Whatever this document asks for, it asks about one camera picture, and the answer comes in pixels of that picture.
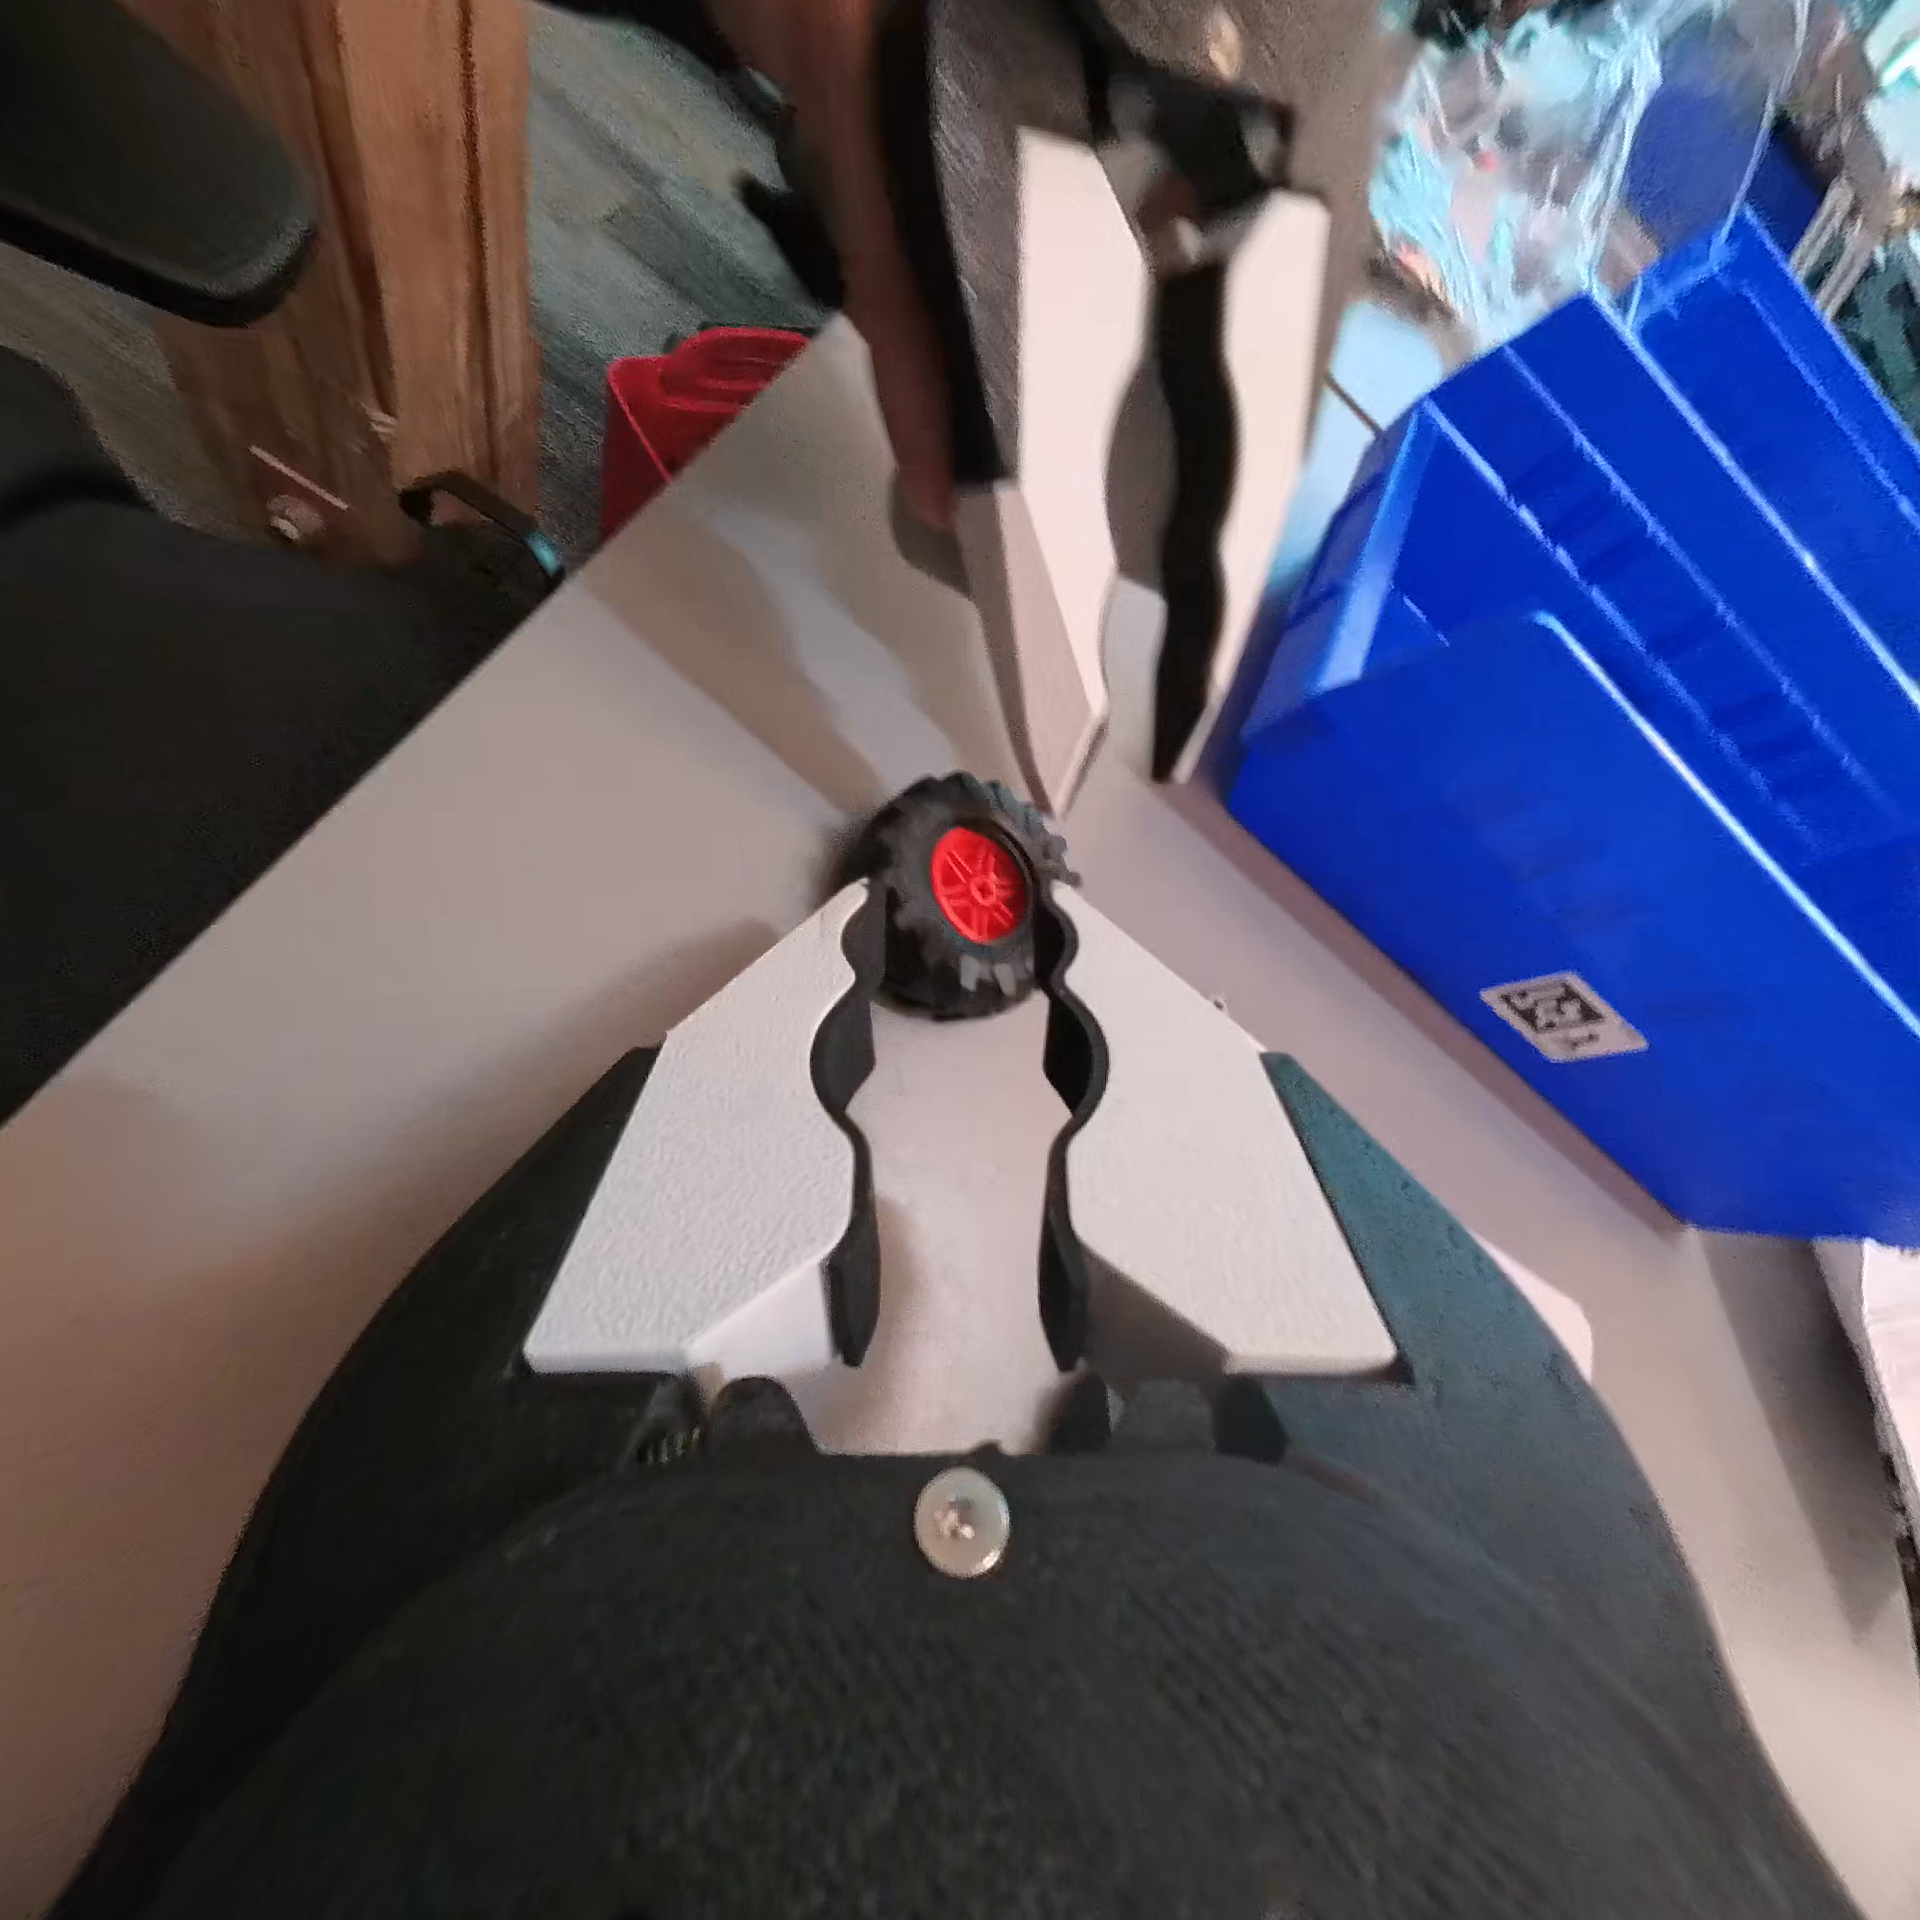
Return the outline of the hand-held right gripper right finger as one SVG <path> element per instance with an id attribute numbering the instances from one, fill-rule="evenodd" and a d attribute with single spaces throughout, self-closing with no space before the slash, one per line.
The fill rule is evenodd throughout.
<path id="1" fill-rule="evenodd" d="M 1087 901 L 1039 922 L 1041 1320 L 1064 1374 L 1378 1376 L 1399 1349 L 1260 1042 Z"/>

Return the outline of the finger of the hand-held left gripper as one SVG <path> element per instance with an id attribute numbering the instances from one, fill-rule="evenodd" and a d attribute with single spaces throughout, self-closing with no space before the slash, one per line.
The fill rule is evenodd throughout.
<path id="1" fill-rule="evenodd" d="M 1171 491 L 1159 542 L 1164 628 L 1153 776 L 1193 776 L 1265 604 L 1313 442 L 1334 222 L 1268 196 L 1159 288 Z"/>
<path id="2" fill-rule="evenodd" d="M 1015 156 L 1015 455 L 1007 477 L 960 494 L 955 542 L 1024 792 L 1062 815 L 1114 707 L 1110 467 L 1147 275 L 1091 147 L 1024 128 Z"/>

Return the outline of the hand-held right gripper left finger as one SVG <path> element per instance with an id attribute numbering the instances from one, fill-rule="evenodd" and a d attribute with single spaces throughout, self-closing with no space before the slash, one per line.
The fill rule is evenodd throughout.
<path id="1" fill-rule="evenodd" d="M 835 893 L 654 1052 L 522 1352 L 543 1376 L 804 1379 L 878 1327 L 884 914 Z"/>

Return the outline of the black toy wheel red hub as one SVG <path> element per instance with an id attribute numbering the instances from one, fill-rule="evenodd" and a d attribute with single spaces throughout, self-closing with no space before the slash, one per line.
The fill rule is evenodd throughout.
<path id="1" fill-rule="evenodd" d="M 978 775 L 913 781 L 843 853 L 883 911 L 883 996 L 931 1021 L 1017 1008 L 1039 984 L 1039 922 L 1076 882 L 1066 838 L 1012 788 Z"/>

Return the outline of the grey desk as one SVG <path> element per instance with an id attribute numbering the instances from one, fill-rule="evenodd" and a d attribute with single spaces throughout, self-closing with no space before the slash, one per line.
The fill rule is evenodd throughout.
<path id="1" fill-rule="evenodd" d="M 307 1406 L 446 1227 L 819 901 L 1007 775 L 969 605 L 896 554 L 846 323 L 6 1126 L 6 1916 L 145 1763 Z M 1159 602 L 1066 830 L 1091 903 L 1294 1055 L 1594 1374 L 1811 1830 L 1915 1916 L 1915 1663 L 1857 1357 L 1796 1240 L 1683 1229 L 1251 840 L 1145 775 Z"/>

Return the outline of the person's left hand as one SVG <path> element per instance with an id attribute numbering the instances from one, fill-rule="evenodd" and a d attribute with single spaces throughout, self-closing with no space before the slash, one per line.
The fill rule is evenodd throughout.
<path id="1" fill-rule="evenodd" d="M 896 455 L 903 503 L 931 528 L 953 530 L 951 400 L 928 302 L 905 252 L 896 168 L 880 131 L 883 4 L 840 4 L 838 76 L 848 104 L 832 131 L 840 243 L 848 314 L 872 351 L 874 386 Z"/>

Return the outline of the clear plastic packaging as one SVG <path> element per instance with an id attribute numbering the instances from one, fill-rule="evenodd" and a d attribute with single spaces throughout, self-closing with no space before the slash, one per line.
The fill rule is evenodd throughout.
<path id="1" fill-rule="evenodd" d="M 1440 4 L 1328 394 L 1378 430 L 1575 295 L 1753 213 L 1915 426 L 1915 4 Z"/>

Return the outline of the red plastic box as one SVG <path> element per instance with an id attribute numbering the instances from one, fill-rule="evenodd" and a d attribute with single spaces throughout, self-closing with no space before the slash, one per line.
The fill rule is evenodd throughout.
<path id="1" fill-rule="evenodd" d="M 703 327 L 662 351 L 617 356 L 603 383 L 601 542 L 672 484 L 807 344 L 809 336 L 790 327 Z"/>

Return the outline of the blue plastic bin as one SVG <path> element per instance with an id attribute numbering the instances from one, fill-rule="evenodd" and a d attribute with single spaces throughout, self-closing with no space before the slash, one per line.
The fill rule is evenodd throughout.
<path id="1" fill-rule="evenodd" d="M 1673 1215 L 1915 1248 L 1915 998 L 1559 622 L 1251 710 L 1227 806 Z"/>
<path id="2" fill-rule="evenodd" d="M 1915 691 L 1594 300 L 1414 403 L 1288 612 L 1260 724 L 1548 616 L 1807 886 L 1915 863 Z"/>
<path id="3" fill-rule="evenodd" d="M 1671 383 L 1778 514 L 1915 522 L 1915 304 L 1870 269 L 1851 300 L 1890 288 L 1887 320 L 1843 328 L 1793 271 L 1818 216 L 1794 132 L 1771 128 L 1731 211 L 1660 228 L 1664 252 L 1623 311 Z"/>

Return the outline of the white instruction booklet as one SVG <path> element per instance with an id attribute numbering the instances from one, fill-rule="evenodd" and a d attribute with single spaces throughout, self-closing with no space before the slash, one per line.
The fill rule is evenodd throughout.
<path id="1" fill-rule="evenodd" d="M 1880 1439 L 1919 1533 L 1919 1252 L 1857 1239 L 1818 1239 L 1815 1262 L 1855 1344 Z"/>

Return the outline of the black office chair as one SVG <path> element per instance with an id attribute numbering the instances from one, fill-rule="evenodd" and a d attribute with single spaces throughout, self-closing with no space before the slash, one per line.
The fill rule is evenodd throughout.
<path id="1" fill-rule="evenodd" d="M 2 355 L 2 1112 L 11 1118 L 537 608 L 529 526 L 395 567 L 208 535 Z"/>
<path id="2" fill-rule="evenodd" d="M 218 328 L 298 286 L 321 213 L 276 131 L 115 3 L 2 4 L 2 239 Z"/>

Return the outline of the wooden post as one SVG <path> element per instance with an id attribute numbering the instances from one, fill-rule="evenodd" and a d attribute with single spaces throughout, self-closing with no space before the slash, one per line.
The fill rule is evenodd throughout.
<path id="1" fill-rule="evenodd" d="M 163 362 L 235 516 L 329 563 L 398 563 L 407 487 L 464 472 L 537 506 L 529 238 L 531 52 L 519 3 L 131 6 L 262 111 L 319 238 L 266 320 L 159 320 Z"/>

